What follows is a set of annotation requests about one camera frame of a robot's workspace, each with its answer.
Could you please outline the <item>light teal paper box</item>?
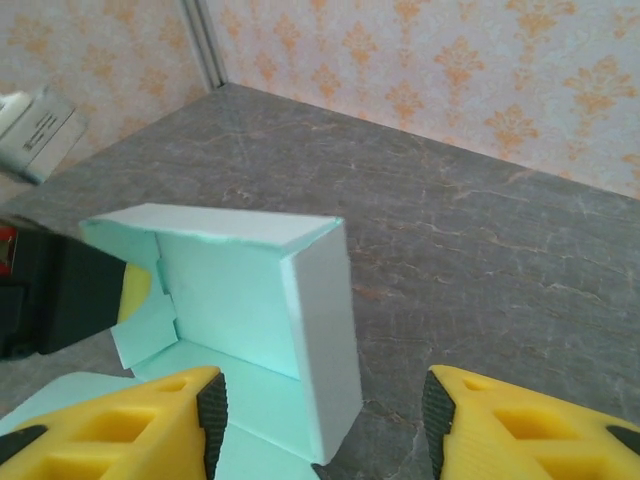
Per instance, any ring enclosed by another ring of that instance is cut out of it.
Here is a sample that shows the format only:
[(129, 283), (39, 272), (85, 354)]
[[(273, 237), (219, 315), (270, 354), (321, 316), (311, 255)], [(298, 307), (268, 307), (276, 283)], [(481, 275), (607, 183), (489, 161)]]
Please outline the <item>light teal paper box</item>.
[(226, 430), (214, 480), (319, 480), (362, 407), (350, 264), (336, 217), (143, 204), (81, 225), (82, 241), (151, 273), (109, 332), (130, 377), (79, 372), (34, 394), (36, 416), (215, 366)]

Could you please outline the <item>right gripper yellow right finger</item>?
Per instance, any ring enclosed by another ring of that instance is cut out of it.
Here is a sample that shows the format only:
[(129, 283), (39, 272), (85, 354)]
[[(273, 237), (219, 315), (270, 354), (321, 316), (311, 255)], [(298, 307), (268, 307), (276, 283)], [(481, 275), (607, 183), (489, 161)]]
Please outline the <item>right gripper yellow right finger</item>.
[(434, 480), (640, 480), (640, 426), (446, 365), (422, 415)]

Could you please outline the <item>aluminium corner post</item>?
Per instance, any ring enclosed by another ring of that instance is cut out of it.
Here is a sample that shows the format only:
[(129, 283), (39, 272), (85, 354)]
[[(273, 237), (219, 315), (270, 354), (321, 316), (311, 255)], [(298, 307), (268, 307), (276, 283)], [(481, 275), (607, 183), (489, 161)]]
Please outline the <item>aluminium corner post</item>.
[(209, 0), (179, 0), (179, 4), (205, 88), (212, 91), (224, 86), (228, 82), (228, 75), (214, 29)]

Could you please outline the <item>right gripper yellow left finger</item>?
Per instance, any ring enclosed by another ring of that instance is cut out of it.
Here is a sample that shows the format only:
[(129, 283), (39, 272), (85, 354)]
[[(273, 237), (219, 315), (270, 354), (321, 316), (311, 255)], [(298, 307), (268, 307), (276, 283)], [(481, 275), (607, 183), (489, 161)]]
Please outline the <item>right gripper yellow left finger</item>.
[(226, 382), (197, 367), (36, 416), (0, 436), (0, 480), (214, 480)]

